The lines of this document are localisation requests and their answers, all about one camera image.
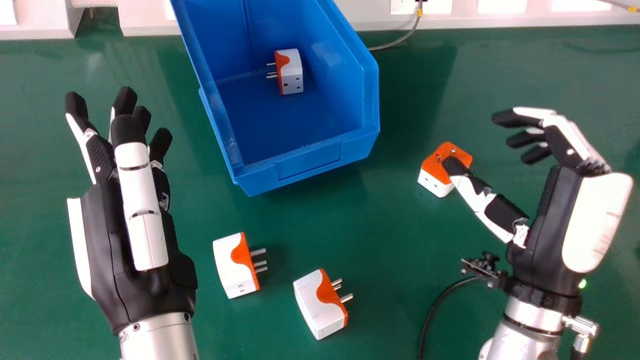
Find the green tabletop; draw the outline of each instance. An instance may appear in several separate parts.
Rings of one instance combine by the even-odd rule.
[[[179,37],[123,38],[114,13],[85,19],[75,40],[0,43],[0,359],[119,359],[118,341],[76,274],[65,199],[89,187],[63,97],[85,96],[99,130],[132,86],[174,135],[166,157],[180,247],[198,272],[202,359],[412,359],[430,303],[460,278],[460,258],[504,246],[460,196],[437,199],[416,178],[452,141],[475,173],[533,216],[552,160],[527,167],[492,112],[557,109],[576,121],[615,170],[640,176],[638,27],[419,31],[376,53],[381,133],[371,155],[258,197],[232,184]],[[364,33],[369,45],[397,33]],[[602,325],[593,359],[637,359],[640,199],[584,290]],[[268,250],[258,293],[228,300],[211,253],[246,232]],[[316,268],[344,279],[349,326],[316,341],[291,283]],[[428,359],[476,359],[506,303],[475,284],[438,313]],[[568,359],[573,336],[560,353]]]

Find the blue plastic bin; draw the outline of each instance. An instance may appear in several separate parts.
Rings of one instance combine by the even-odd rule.
[[[380,132],[378,64],[332,0],[172,0],[235,184],[254,196],[366,158]],[[302,94],[273,52],[297,48]]]

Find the blue bin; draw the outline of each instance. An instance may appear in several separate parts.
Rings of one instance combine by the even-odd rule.
[[[378,64],[332,0],[172,0],[235,184],[254,196],[366,158],[380,132]],[[302,94],[273,52],[297,48]]]

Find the robotic hand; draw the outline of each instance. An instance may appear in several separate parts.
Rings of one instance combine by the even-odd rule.
[[[535,144],[521,159],[537,163],[553,155],[551,168],[531,228],[527,215],[456,157],[442,160],[451,182],[482,223],[507,244],[513,275],[498,271],[499,258],[463,259],[470,272],[498,287],[509,302],[482,360],[557,359],[565,328],[577,333],[572,359],[584,359],[598,325],[580,317],[579,284],[609,250],[631,192],[633,180],[611,172],[610,166],[578,127],[554,110],[513,108],[496,113],[493,123],[525,127],[507,139],[520,148]]]
[[[93,186],[68,199],[80,284],[120,340],[123,360],[197,360],[191,319],[198,281],[178,249],[163,158],[172,141],[159,129],[149,146],[151,114],[123,87],[111,109],[109,141],[70,92],[66,117]]]

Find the white corrugated hose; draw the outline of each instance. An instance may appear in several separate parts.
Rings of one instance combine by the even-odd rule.
[[[71,0],[74,8],[117,8],[118,0]]]

